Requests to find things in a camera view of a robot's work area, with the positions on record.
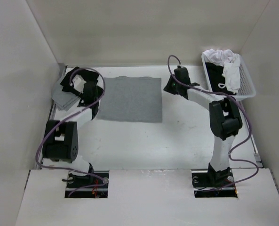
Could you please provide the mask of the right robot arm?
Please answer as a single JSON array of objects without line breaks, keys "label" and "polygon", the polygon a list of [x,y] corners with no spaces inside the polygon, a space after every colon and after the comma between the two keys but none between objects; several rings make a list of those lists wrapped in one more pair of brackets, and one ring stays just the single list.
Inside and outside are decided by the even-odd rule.
[{"label": "right robot arm", "polygon": [[232,182],[229,151],[242,128],[236,104],[226,97],[208,94],[199,84],[191,83],[188,70],[182,66],[174,69],[174,76],[169,78],[164,91],[180,95],[209,111],[210,129],[215,138],[213,155],[206,173],[193,173],[193,186],[221,187]]}]

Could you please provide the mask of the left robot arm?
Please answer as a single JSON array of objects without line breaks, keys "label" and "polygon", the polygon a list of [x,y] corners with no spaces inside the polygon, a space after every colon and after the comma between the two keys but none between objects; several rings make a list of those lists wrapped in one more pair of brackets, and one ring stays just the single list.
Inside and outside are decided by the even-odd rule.
[{"label": "left robot arm", "polygon": [[78,176],[78,182],[85,188],[93,185],[94,178],[100,178],[94,174],[92,164],[79,154],[78,129],[97,116],[103,94],[104,89],[96,81],[86,82],[75,112],[62,120],[47,121],[39,148],[43,163],[39,161],[39,154],[36,154],[36,161],[41,168],[67,170]]}]

